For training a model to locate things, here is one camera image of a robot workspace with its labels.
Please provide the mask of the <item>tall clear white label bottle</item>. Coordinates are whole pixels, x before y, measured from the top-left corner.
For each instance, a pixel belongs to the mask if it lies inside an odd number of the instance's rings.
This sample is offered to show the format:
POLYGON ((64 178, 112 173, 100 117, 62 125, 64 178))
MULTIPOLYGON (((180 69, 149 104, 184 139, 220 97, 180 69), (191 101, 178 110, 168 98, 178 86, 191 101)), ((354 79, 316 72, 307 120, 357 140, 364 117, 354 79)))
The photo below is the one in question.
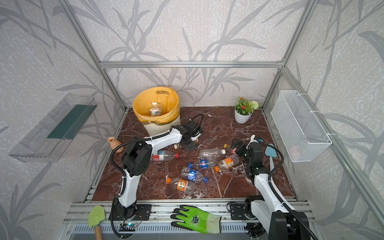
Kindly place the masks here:
POLYGON ((162 107, 157 102, 152 102, 152 107, 150 109, 151 117, 158 117, 162 114, 162 107))

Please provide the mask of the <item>clear bottle red white label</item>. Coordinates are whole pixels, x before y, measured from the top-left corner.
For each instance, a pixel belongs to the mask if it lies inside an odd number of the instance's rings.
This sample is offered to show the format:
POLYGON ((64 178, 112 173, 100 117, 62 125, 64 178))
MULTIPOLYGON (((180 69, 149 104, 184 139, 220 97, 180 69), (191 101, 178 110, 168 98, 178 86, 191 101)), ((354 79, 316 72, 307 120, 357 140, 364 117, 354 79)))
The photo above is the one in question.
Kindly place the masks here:
POLYGON ((173 159, 178 159, 179 154, 173 153, 171 151, 163 150, 163 151, 156 151, 151 157, 151 160, 154 162, 164 162, 164 161, 171 161, 173 159))

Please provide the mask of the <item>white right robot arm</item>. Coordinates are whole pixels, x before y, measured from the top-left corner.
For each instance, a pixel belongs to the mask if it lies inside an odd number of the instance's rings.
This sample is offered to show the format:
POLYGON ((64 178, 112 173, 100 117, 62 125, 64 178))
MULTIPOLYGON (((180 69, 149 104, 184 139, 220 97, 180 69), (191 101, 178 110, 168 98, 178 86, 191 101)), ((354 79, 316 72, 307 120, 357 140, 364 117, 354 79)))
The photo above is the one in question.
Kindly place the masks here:
POLYGON ((242 204, 228 203, 231 219, 258 221, 255 227, 245 226, 251 238, 266 233, 270 240, 316 240, 307 215, 291 206, 273 181, 274 174, 284 162, 281 151, 259 140, 250 140, 248 144, 233 140, 231 150, 243 160, 247 177, 259 191, 259 195, 246 197, 242 204), (262 155, 268 151, 278 154, 281 162, 266 169, 262 155))

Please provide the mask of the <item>orange label bottle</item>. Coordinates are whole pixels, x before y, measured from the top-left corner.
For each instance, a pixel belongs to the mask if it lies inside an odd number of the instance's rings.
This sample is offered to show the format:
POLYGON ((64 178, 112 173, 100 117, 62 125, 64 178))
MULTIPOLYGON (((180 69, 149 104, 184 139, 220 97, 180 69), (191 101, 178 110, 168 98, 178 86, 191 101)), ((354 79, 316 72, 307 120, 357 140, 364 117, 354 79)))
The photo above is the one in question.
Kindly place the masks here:
POLYGON ((235 165, 240 163, 240 158, 236 154, 232 154, 229 157, 218 162, 218 165, 214 167, 216 172, 227 172, 235 165))

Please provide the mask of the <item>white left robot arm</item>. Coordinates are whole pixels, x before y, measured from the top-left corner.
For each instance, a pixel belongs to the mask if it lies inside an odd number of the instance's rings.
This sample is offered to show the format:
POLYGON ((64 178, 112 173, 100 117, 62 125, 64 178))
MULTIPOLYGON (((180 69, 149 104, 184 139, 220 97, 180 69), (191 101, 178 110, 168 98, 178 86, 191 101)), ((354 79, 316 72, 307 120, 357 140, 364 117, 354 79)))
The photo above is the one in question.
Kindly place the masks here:
POLYGON ((130 220, 140 211, 137 207, 137 190, 141 176, 148 169, 153 154, 174 144, 181 144, 188 151, 196 148, 196 140, 203 133, 202 123, 189 120, 186 124, 171 126, 164 133, 134 138, 118 145, 109 161, 121 172, 121 191, 113 200, 109 221, 130 220))

